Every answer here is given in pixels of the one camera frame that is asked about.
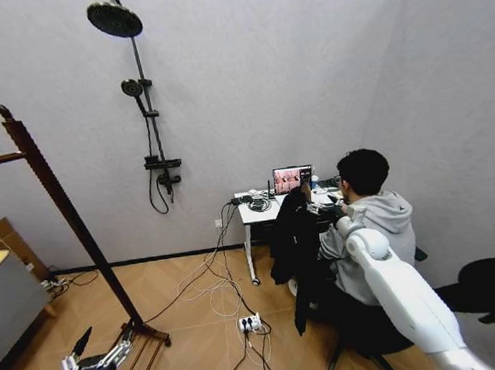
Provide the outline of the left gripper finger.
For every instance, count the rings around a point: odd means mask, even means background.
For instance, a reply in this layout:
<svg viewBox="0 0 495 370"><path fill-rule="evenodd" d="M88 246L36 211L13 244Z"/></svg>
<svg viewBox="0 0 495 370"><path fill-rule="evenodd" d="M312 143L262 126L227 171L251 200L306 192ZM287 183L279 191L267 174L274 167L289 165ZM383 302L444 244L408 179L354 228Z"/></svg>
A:
<svg viewBox="0 0 495 370"><path fill-rule="evenodd" d="M117 344L98 362L98 367L119 367L132 349L132 337L133 329L130 327L126 328L122 332Z"/></svg>
<svg viewBox="0 0 495 370"><path fill-rule="evenodd" d="M91 336L91 326L75 343L75 346L71 351L71 354L66 356L62 360L62 370L80 370L80 366L79 366L80 357L82 356L83 351L85 350L85 347L89 341L90 336Z"/></svg>

